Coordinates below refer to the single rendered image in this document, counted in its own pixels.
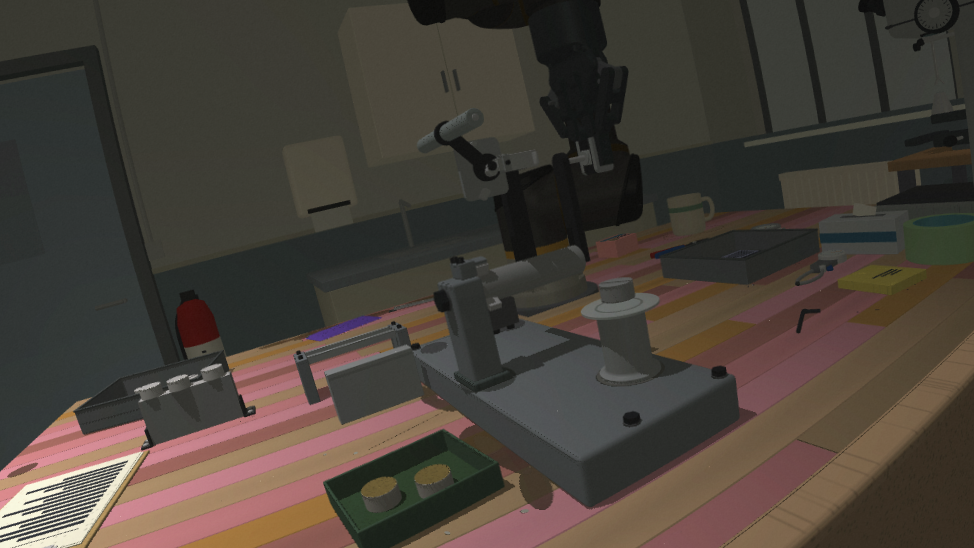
gray tray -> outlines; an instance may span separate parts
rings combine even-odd
[[[818,230],[733,230],[660,258],[663,277],[752,284],[819,252]]]
[[[221,351],[218,354],[207,354],[118,379],[97,396],[75,409],[74,415],[78,418],[81,433],[87,435],[142,420],[139,396],[135,393],[136,388],[153,382],[165,384],[167,380],[177,375],[194,375],[199,373],[200,369],[216,363],[222,365],[224,371],[230,370],[227,358]]]

red bottle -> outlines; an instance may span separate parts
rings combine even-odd
[[[180,293],[179,298],[179,308],[176,309],[176,338],[183,351],[183,359],[221,352],[223,340],[210,307],[193,290]]]

radiator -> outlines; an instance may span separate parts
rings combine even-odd
[[[785,209],[875,204],[900,191],[886,162],[792,171],[778,180]]]

green tape roll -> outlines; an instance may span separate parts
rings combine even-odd
[[[906,260],[927,265],[974,262],[974,215],[947,213],[903,225]]]

door handle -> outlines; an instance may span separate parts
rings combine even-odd
[[[127,302],[129,302],[128,299],[122,299],[120,301],[115,301],[113,303],[105,303],[103,305],[96,306],[95,307],[95,312],[98,312],[99,310],[105,310],[106,308],[111,308],[113,306],[118,306],[120,304],[125,304]]]

